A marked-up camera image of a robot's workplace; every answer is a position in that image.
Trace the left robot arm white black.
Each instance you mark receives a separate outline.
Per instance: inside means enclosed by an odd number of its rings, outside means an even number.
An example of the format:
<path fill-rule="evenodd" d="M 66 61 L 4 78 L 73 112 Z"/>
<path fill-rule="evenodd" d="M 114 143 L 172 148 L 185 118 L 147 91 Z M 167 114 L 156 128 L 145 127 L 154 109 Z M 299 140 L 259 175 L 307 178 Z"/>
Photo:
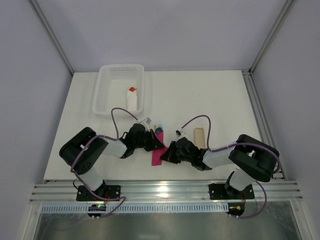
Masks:
<path fill-rule="evenodd" d="M 78 201 L 119 201 L 120 195 L 109 193 L 110 188 L 94 167 L 99 157 L 107 155 L 126 159 L 133 155 L 136 149 L 152 152 L 164 148 L 165 145 L 152 129 L 135 123 L 117 139 L 98 135 L 92 128 L 85 127 L 61 147 L 59 156 L 82 183 L 77 191 Z"/>

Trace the pink paper napkin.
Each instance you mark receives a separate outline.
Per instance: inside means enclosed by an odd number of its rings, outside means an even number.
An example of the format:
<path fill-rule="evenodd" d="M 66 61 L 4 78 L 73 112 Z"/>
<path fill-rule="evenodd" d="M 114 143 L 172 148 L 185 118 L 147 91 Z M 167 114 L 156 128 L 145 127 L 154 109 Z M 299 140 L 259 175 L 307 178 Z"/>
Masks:
<path fill-rule="evenodd" d="M 164 131 L 155 133 L 155 136 L 157 139 L 164 145 L 164 148 L 161 149 L 156 149 L 152 152 L 152 158 L 151 158 L 151 165 L 153 167 L 155 166 L 161 166 L 162 165 L 162 160 L 161 156 L 167 151 L 167 147 L 164 144 Z"/>

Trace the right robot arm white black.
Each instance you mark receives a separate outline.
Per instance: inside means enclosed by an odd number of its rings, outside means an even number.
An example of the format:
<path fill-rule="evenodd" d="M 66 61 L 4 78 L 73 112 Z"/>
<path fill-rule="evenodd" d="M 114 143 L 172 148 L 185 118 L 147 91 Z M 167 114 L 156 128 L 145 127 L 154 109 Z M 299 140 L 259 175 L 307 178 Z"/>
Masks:
<path fill-rule="evenodd" d="M 259 181 L 267 183 L 280 167 L 280 153 L 275 148 L 246 134 L 220 148 L 198 148 L 186 137 L 172 141 L 160 159 L 169 163 L 189 162 L 199 171 L 234 164 L 237 170 L 227 178 L 223 188 L 230 199 L 241 196 L 245 188 Z"/>

